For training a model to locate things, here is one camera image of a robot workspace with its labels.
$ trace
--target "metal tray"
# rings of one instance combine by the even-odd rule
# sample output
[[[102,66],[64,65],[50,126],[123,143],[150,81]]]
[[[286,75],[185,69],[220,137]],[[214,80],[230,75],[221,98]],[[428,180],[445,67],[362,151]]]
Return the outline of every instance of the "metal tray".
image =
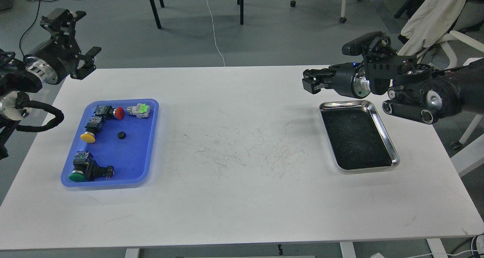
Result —
[[[375,105],[367,100],[325,102],[321,117],[338,167],[347,171],[400,162]]]

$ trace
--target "white table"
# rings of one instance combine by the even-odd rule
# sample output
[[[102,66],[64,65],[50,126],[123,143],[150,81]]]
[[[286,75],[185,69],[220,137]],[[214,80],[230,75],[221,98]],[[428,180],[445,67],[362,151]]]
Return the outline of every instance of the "white table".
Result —
[[[380,116],[401,158],[339,170],[306,68],[101,69],[68,79],[58,127],[39,133],[0,207],[0,249],[193,246],[464,237],[484,224],[431,126]],[[137,188],[64,187],[86,105],[153,98],[150,173]],[[380,106],[385,96],[368,96]]]

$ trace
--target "plastic tray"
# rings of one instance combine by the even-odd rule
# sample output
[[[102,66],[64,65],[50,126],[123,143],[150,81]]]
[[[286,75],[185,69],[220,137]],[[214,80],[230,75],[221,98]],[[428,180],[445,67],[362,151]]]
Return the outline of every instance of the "plastic tray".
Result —
[[[145,103],[150,106],[150,116],[145,119],[136,118],[126,112],[128,106]],[[96,134],[95,143],[88,144],[80,139],[86,129],[89,118],[97,105],[111,105],[114,108],[123,107],[125,115],[122,120],[106,119],[104,128]],[[89,104],[82,115],[76,136],[67,155],[60,180],[67,187],[112,186],[122,188],[123,185],[137,184],[145,179],[150,170],[150,160],[158,117],[159,104],[154,99],[128,99],[95,101]],[[126,133],[125,139],[118,138],[118,132]],[[93,159],[102,167],[114,166],[114,175],[109,179],[97,177],[92,182],[73,182],[68,177],[74,166],[74,156],[78,151],[91,152]]]

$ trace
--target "office chair caster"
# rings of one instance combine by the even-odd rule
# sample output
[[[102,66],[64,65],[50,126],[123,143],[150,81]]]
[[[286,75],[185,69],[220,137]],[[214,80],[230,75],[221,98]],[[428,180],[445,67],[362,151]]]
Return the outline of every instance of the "office chair caster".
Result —
[[[459,141],[455,141],[451,144],[453,150],[458,151],[462,148],[462,144]]]

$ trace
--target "yellow push button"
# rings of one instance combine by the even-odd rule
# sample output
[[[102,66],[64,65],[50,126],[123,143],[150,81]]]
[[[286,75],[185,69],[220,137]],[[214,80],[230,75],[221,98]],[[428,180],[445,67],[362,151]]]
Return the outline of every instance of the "yellow push button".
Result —
[[[83,140],[86,143],[94,143],[96,141],[94,133],[91,132],[85,132],[81,134],[81,140]]]

